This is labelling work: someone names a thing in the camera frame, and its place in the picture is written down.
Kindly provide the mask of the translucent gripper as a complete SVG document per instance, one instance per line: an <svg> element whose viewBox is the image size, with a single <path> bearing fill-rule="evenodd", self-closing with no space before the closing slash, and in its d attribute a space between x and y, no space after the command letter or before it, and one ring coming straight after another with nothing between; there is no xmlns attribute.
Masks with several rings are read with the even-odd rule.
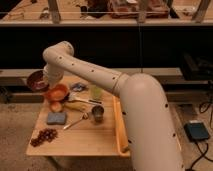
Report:
<svg viewBox="0 0 213 171"><path fill-rule="evenodd" d="M45 66L43 69L43 80L50 88L55 87L63 78L64 71L58 67Z"/></svg>

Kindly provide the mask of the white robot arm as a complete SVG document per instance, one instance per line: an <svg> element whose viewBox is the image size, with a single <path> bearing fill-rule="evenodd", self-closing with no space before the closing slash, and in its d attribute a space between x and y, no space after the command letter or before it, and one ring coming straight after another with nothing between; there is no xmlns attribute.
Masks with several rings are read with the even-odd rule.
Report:
<svg viewBox="0 0 213 171"><path fill-rule="evenodd" d="M49 84L70 72L120 99L133 171L185 171L165 92L153 76L127 75L79 60L67 41L46 48L43 59Z"/></svg>

